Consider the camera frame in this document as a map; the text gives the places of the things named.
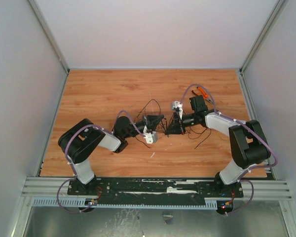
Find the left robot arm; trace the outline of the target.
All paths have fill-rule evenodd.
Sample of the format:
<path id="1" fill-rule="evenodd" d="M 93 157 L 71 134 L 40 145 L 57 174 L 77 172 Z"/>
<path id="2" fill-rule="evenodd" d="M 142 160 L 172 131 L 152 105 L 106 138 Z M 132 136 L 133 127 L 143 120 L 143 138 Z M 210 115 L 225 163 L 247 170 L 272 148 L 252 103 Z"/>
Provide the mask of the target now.
<path id="1" fill-rule="evenodd" d="M 140 121 L 133 122 L 127 116 L 120 116 L 112 131 L 108 131 L 85 118 L 61 135 L 58 146 L 64 152 L 74 177 L 79 181 L 79 189 L 86 195 L 95 192 L 96 175 L 89 157 L 97 147 L 120 153 L 128 145 L 126 139 L 138 135 L 142 135 L 147 144 L 155 143 L 156 128 L 163 119 L 164 115 L 147 115 Z"/>

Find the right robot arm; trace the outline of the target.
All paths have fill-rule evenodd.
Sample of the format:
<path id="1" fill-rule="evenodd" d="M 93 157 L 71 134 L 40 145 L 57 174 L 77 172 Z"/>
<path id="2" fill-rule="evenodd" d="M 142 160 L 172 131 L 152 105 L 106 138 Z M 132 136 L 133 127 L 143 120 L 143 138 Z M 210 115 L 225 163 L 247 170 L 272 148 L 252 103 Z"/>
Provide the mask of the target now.
<path id="1" fill-rule="evenodd" d="M 201 125 L 229 137 L 231 161 L 215 175 L 214 184 L 215 193 L 224 197 L 250 168 L 270 158 L 271 152 L 267 148 L 265 135 L 256 120 L 234 121 L 208 109 L 203 96 L 191 97 L 189 102 L 193 110 L 191 114 L 184 114 L 183 105 L 179 101 L 172 102 L 173 119 L 165 134 L 185 134 L 187 127 Z"/>

